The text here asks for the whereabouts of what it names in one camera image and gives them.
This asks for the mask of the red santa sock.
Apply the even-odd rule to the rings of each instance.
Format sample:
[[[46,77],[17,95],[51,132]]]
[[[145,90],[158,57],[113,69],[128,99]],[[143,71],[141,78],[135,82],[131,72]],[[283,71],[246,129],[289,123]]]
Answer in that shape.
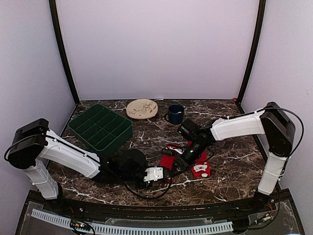
[[[195,178],[210,177],[211,168],[206,151],[203,151],[200,157],[191,165],[191,173]]]
[[[161,150],[161,160],[159,163],[159,166],[172,169],[174,159],[176,155],[182,152],[183,147],[177,144],[167,144],[162,150]]]

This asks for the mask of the green divided plastic tray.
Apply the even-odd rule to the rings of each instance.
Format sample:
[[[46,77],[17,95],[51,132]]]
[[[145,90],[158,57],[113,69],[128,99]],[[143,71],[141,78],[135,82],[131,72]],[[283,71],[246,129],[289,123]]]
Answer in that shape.
[[[101,104],[83,111],[68,124],[98,157],[110,157],[133,136],[133,122]]]

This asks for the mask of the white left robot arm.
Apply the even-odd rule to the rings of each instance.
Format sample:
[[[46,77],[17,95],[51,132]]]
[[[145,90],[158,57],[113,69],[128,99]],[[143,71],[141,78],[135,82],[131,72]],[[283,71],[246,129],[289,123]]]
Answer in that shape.
[[[73,169],[102,184],[133,181],[146,186],[155,179],[156,169],[148,169],[142,152],[133,149],[120,162],[100,162],[95,154],[83,150],[50,130],[49,122],[40,118],[19,128],[4,159],[21,169],[58,213],[66,213],[69,203],[61,196],[59,184],[51,177],[42,160],[47,159]]]

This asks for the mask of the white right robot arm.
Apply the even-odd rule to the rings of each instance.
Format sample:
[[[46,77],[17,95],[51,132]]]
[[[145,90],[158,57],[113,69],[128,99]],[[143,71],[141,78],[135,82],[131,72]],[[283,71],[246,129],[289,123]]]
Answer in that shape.
[[[278,179],[293,150],[295,125],[286,115],[286,110],[275,102],[270,102],[263,109],[236,117],[224,117],[210,120],[204,125],[197,125],[192,120],[185,120],[178,132],[191,144],[177,154],[174,163],[182,170],[192,165],[208,148],[217,141],[249,136],[265,135],[268,141],[268,159],[258,185],[256,197],[250,200],[250,209],[261,212],[268,205]]]

